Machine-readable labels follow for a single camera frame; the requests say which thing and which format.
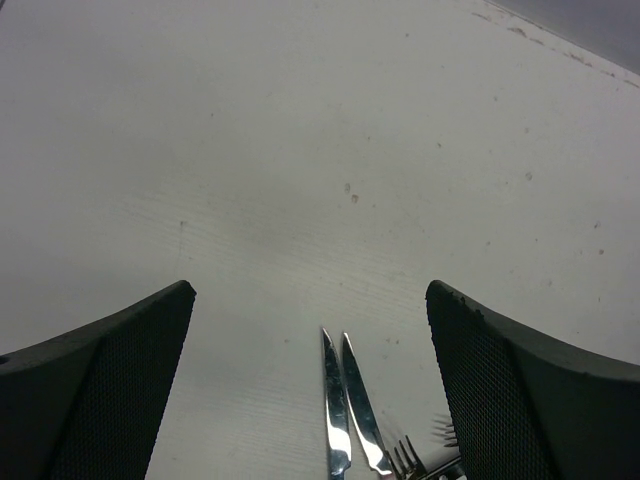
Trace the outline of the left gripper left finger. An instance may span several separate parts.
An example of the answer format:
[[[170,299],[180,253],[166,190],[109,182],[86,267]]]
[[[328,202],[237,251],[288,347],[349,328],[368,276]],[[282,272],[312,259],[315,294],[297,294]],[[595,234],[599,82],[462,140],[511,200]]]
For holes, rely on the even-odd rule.
[[[2,355],[2,478],[144,478],[195,298],[181,280]]]

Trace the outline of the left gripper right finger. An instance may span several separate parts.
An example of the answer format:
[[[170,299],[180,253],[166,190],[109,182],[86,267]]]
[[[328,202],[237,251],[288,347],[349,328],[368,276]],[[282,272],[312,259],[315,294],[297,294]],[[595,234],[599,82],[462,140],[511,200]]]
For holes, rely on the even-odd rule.
[[[637,365],[555,339],[439,280],[425,301],[467,478],[638,478]]]

